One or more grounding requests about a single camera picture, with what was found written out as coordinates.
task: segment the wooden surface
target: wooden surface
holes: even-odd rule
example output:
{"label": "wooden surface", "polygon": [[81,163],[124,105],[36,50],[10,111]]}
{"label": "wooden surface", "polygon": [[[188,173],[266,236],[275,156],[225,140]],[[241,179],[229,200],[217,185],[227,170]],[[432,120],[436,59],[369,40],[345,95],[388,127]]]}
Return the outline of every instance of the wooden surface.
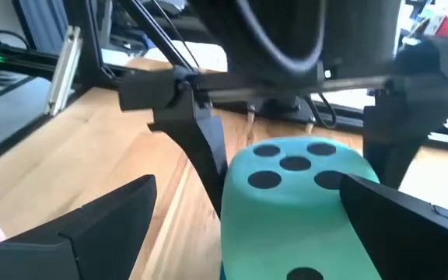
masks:
{"label": "wooden surface", "polygon": [[[137,60],[131,66],[163,68]],[[228,158],[251,142],[304,135],[304,128],[216,112]],[[132,279],[219,278],[219,221],[193,167],[150,111],[123,114],[117,95],[93,89],[0,158],[0,225],[14,236],[98,198],[143,174],[156,175],[158,200]],[[362,139],[315,128],[315,135],[361,150]],[[448,152],[422,149],[402,190],[448,208]]]}

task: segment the wooden desk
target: wooden desk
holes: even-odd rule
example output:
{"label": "wooden desk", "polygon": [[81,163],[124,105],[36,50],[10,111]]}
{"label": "wooden desk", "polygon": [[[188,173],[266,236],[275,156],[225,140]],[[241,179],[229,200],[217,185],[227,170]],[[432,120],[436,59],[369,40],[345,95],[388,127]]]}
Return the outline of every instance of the wooden desk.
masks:
{"label": "wooden desk", "polygon": [[[133,67],[167,64],[138,59]],[[303,128],[244,116],[223,117],[231,159],[251,142],[304,135]],[[182,150],[164,134],[151,133],[150,111],[123,114],[115,92],[92,89],[55,119],[0,158],[0,225],[7,236],[49,221],[143,174],[156,175],[158,201],[132,279],[219,278],[219,221]],[[314,129],[362,148],[362,139]],[[403,190],[448,208],[448,152],[423,149]]]}

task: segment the white wall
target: white wall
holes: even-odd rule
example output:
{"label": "white wall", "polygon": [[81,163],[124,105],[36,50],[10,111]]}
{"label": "white wall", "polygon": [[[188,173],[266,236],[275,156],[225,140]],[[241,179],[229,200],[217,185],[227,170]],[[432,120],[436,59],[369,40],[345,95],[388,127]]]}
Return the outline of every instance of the white wall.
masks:
{"label": "white wall", "polygon": [[[13,0],[0,0],[0,30],[16,32],[23,36],[22,26],[13,7]],[[25,46],[19,39],[9,35],[1,34],[0,38],[4,43],[14,47]]]}

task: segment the black hole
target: black hole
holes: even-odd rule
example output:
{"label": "black hole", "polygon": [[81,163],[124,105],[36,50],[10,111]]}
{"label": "black hole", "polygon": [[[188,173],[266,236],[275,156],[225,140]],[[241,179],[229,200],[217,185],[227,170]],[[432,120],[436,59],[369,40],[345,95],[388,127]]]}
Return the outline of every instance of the black hole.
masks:
{"label": "black hole", "polygon": [[259,171],[248,177],[248,183],[252,187],[270,189],[281,183],[281,176],[274,171]]}
{"label": "black hole", "polygon": [[281,159],[279,165],[286,170],[302,171],[308,170],[312,163],[310,162],[310,160],[302,156],[288,156],[284,159]]}
{"label": "black hole", "polygon": [[336,153],[336,147],[327,143],[315,143],[309,145],[307,151],[316,156],[330,156]]}
{"label": "black hole", "polygon": [[324,277],[313,268],[295,268],[288,273],[286,280],[324,280]]}
{"label": "black hole", "polygon": [[323,171],[314,177],[314,181],[320,187],[328,190],[339,190],[343,173],[338,171]]}
{"label": "black hole", "polygon": [[275,145],[260,145],[254,149],[254,154],[257,156],[276,156],[279,152],[280,149]]}

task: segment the black cable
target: black cable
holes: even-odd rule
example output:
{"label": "black cable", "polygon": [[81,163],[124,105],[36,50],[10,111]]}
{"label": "black cable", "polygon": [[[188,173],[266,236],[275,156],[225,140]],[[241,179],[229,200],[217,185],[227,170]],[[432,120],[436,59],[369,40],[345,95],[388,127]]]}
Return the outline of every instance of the black cable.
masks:
{"label": "black cable", "polygon": [[321,117],[319,114],[319,111],[317,110],[316,104],[314,104],[314,102],[312,101],[312,99],[309,96],[304,96],[303,99],[307,102],[307,104],[309,105],[310,109],[312,110],[312,113],[314,114],[314,117],[316,118],[316,122],[318,124],[320,124],[322,127],[324,128],[336,128],[336,124],[337,124],[337,115],[336,112],[334,111],[334,108],[331,106],[331,104],[326,100],[326,98],[324,97],[323,93],[319,93],[319,97],[323,100],[324,105],[326,105],[326,108],[329,110],[330,115],[331,115],[331,123],[327,124]]}
{"label": "black cable", "polygon": [[12,32],[12,31],[8,31],[8,30],[0,30],[0,34],[8,34],[10,36],[15,37],[15,38],[21,40],[23,42],[23,44],[25,44],[25,47],[27,50],[30,49],[29,43],[27,43],[27,40],[25,40],[25,38],[23,38],[21,35],[15,33],[15,32]]}
{"label": "black cable", "polygon": [[187,47],[186,45],[186,41],[184,40],[184,38],[180,35],[179,31],[177,30],[177,28],[174,26],[174,24],[172,23],[172,20],[170,20],[169,16],[165,13],[165,11],[163,10],[162,7],[160,7],[159,3],[157,2],[157,0],[152,0],[153,4],[155,4],[156,8],[160,11],[160,13],[162,14],[162,16],[165,18],[165,20],[167,21],[167,23],[169,23],[170,28],[172,29],[172,31],[176,34],[177,38],[183,43],[184,47],[186,48],[187,52],[190,53],[191,58],[193,58],[194,63],[196,64],[196,66],[198,68],[200,68],[200,65],[198,64],[198,61],[196,60],[196,58],[194,57],[193,53],[191,53],[190,48]]}

